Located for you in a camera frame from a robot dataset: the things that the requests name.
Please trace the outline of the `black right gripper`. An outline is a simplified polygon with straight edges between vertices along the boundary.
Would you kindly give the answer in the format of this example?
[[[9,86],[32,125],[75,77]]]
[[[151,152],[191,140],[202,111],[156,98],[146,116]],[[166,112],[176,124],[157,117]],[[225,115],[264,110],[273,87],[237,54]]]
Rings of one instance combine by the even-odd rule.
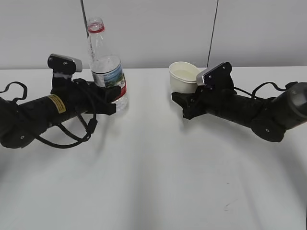
[[[195,93],[171,93],[172,101],[182,108],[185,119],[210,114],[222,117],[224,103],[235,95],[233,83],[216,83],[213,86],[198,86]]]

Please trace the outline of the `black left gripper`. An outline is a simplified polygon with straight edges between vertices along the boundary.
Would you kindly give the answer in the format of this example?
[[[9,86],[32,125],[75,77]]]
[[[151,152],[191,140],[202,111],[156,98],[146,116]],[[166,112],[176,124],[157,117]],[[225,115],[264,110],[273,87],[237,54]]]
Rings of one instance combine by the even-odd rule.
[[[117,107],[106,101],[117,100],[121,95],[121,87],[98,87],[94,82],[84,79],[53,78],[51,94],[57,95],[63,101],[69,115],[92,114],[93,106],[96,114],[113,115]]]

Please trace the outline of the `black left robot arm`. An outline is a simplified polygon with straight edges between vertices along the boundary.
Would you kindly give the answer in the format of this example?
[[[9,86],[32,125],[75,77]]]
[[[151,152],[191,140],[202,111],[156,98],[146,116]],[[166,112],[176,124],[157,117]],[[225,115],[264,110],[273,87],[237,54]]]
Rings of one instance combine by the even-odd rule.
[[[84,79],[53,78],[51,94],[23,104],[18,97],[11,101],[0,100],[0,143],[10,149],[24,148],[33,140],[57,148],[69,149],[87,142],[97,126],[97,115],[116,113],[113,103],[121,88],[99,87]],[[62,123],[77,117],[85,128],[85,135],[78,137]],[[55,144],[41,137],[51,127],[58,127],[75,142]]]

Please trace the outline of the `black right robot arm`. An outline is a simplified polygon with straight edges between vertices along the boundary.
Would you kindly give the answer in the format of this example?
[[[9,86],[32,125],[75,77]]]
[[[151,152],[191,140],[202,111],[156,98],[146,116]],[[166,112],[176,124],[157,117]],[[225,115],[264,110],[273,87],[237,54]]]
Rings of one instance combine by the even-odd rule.
[[[172,100],[191,120],[210,114],[250,128],[261,139],[281,142],[287,130],[307,121],[307,84],[291,82],[277,97],[244,97],[234,90],[197,87],[194,93],[172,93]]]

